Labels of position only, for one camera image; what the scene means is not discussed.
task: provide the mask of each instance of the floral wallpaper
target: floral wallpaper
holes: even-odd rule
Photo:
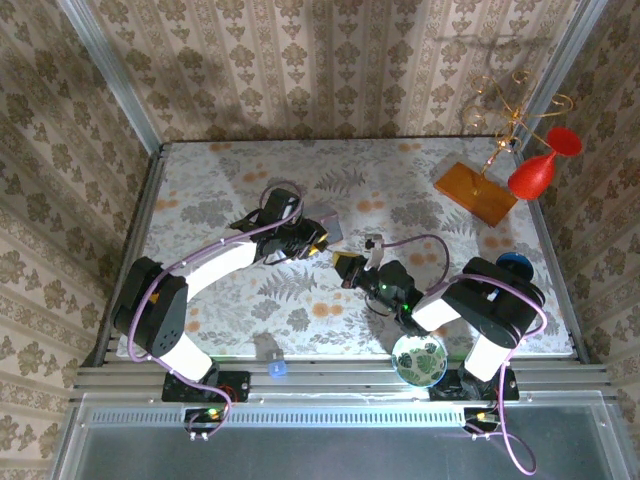
[[[0,72],[0,479],[40,479],[147,155],[56,2],[0,0]]]
[[[578,1],[88,4],[170,142],[494,132],[463,130],[470,79],[540,76]]]
[[[542,207],[587,346],[608,365],[640,451],[638,29],[638,1],[609,2],[565,79],[576,100],[566,124],[584,153],[558,160]]]

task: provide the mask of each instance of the red vase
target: red vase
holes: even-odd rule
[[[557,152],[533,157],[524,162],[509,177],[509,188],[522,200],[535,200],[551,184],[556,171]]]
[[[551,184],[556,171],[556,155],[575,157],[582,151],[580,138],[565,127],[552,128],[547,134],[547,142],[553,149],[550,154],[530,158],[509,177],[509,188],[522,200],[535,200]]]

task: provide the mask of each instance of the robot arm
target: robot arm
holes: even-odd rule
[[[230,228],[250,233],[286,218],[298,202],[296,195],[275,189],[264,208],[254,210]],[[273,254],[287,260],[304,259],[324,251],[328,236],[319,222],[301,217],[294,223],[250,235],[246,241],[225,245],[199,262],[166,275],[144,307],[134,343],[191,381],[206,383],[210,377],[217,378],[215,362],[184,332],[187,303],[220,278]],[[129,335],[142,297],[162,271],[160,263],[147,257],[133,263],[113,310],[112,321],[118,331]]]
[[[464,318],[480,335],[458,374],[466,394],[482,396],[500,365],[515,349],[536,317],[536,311],[515,295],[476,280],[461,280],[438,293],[424,295],[397,260],[365,269],[367,259],[350,253],[334,254],[334,266],[344,288],[360,288],[369,298],[387,307],[408,335],[427,335],[457,318]],[[472,258],[464,274],[480,275],[505,283],[536,304],[544,296],[529,280],[530,266],[506,259],[498,265]]]

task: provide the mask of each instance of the orange acrylic stand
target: orange acrylic stand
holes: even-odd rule
[[[435,184],[436,188],[486,224],[495,227],[518,199],[458,162]]]

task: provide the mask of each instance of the table surface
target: table surface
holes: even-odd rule
[[[493,151],[489,138],[180,143],[170,146],[144,255],[165,264],[220,238],[226,226],[255,209],[273,182],[300,185],[306,205],[324,203],[340,218],[345,239],[332,250],[364,252],[364,235],[387,242],[435,233],[451,251],[450,275],[474,256],[495,261],[527,256],[544,292],[546,331],[520,356],[569,356],[573,349],[526,202],[491,228],[439,193],[437,181],[455,162],[479,171]],[[501,155],[488,177],[505,185],[513,159]],[[387,250],[426,289],[441,275],[437,242]],[[402,335],[392,317],[370,311],[363,295],[340,287],[325,252],[305,261],[253,265],[200,292],[187,309],[186,331],[211,355],[254,357],[278,345],[285,355],[388,355]],[[459,319],[439,331],[450,357],[463,358],[477,332]],[[126,356],[124,338],[118,355]]]

